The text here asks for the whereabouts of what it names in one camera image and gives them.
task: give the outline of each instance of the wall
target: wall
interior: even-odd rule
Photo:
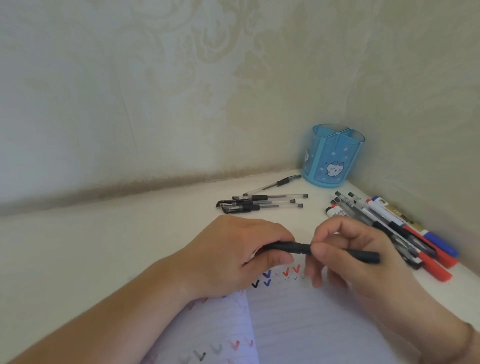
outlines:
[[[380,4],[2,1],[0,207],[294,167]]]
[[[480,2],[385,1],[348,97],[364,145],[351,181],[480,271]]]

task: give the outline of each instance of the pen pile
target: pen pile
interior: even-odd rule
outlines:
[[[220,200],[215,207],[221,208],[226,214],[240,214],[267,208],[302,208],[299,198],[308,198],[308,194],[258,194],[270,188],[279,187],[301,178],[300,174],[286,177],[256,190],[244,193],[242,196],[232,196],[231,200]]]
[[[458,252],[441,238],[377,196],[363,200],[352,192],[348,194],[350,199],[339,191],[335,192],[335,195],[335,199],[331,201],[332,206],[325,210],[328,216],[350,216],[381,230],[390,238],[402,259],[413,269],[424,268],[441,282],[452,277],[445,268],[451,268],[457,263],[455,257]]]

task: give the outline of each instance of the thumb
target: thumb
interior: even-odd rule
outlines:
[[[245,279],[250,284],[263,272],[283,264],[293,263],[293,256],[281,250],[266,250],[253,257],[243,268]]]
[[[345,250],[326,243],[313,243],[310,251],[316,259],[351,283],[360,283],[367,273],[366,264]]]

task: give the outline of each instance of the left hand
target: left hand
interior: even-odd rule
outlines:
[[[191,299],[218,297],[246,289],[274,266],[292,263],[293,256],[280,250],[250,259],[262,246],[279,240],[295,238],[278,223],[222,215],[170,258],[182,267]]]

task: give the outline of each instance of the open notebook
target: open notebook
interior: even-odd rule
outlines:
[[[141,364],[397,363],[350,292],[314,289],[304,259],[246,290],[190,302]]]

